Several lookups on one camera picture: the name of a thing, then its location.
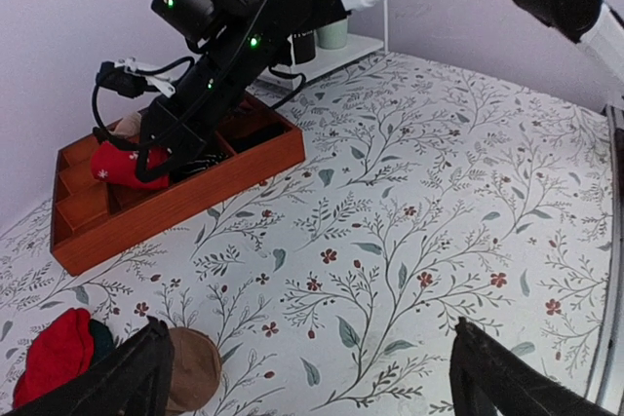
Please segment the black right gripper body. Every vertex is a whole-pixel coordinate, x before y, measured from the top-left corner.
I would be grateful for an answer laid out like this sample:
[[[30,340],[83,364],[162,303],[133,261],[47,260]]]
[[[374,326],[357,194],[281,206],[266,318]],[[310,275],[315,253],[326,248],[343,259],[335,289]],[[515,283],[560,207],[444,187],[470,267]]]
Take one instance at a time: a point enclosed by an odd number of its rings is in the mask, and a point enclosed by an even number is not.
[[[204,150],[207,140],[162,103],[143,112],[137,153],[137,177],[162,177],[190,163]]]

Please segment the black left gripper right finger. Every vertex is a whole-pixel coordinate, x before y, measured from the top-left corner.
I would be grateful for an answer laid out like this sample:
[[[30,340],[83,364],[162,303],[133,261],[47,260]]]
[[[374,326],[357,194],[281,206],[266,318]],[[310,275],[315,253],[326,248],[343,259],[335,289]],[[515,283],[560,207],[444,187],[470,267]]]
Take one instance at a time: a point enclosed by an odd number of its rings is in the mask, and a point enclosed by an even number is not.
[[[474,323],[460,318],[449,367],[456,416],[608,416],[538,373]]]

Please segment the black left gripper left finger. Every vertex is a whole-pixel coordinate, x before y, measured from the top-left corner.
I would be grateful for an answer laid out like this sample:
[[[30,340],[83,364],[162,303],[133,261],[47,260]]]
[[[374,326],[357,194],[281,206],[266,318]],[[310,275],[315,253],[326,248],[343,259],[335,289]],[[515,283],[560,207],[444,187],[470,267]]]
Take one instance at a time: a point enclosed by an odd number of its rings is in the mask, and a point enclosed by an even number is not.
[[[153,317],[82,375],[12,410],[12,415],[164,415],[175,348],[168,326]]]

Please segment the red santa sock pair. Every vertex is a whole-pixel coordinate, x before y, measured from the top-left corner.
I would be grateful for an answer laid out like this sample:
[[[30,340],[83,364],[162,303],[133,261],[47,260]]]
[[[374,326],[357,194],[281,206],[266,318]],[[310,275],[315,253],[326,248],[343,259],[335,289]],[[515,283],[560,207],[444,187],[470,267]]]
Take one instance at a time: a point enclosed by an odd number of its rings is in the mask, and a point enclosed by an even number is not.
[[[90,167],[94,179],[136,190],[158,191],[170,185],[166,174],[153,181],[141,182],[136,176],[137,151],[119,150],[110,142],[103,142],[93,154]]]

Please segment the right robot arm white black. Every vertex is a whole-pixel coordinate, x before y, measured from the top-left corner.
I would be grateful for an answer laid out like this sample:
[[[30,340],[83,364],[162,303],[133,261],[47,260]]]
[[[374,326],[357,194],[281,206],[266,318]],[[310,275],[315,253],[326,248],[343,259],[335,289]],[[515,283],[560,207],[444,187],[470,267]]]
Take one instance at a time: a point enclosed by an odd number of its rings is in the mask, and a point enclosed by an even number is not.
[[[219,121],[288,41],[380,0],[153,0],[152,9],[199,55],[171,95],[156,98],[141,127],[136,175],[148,182],[198,156]],[[616,85],[623,82],[623,22],[605,0],[513,0],[557,29]]]

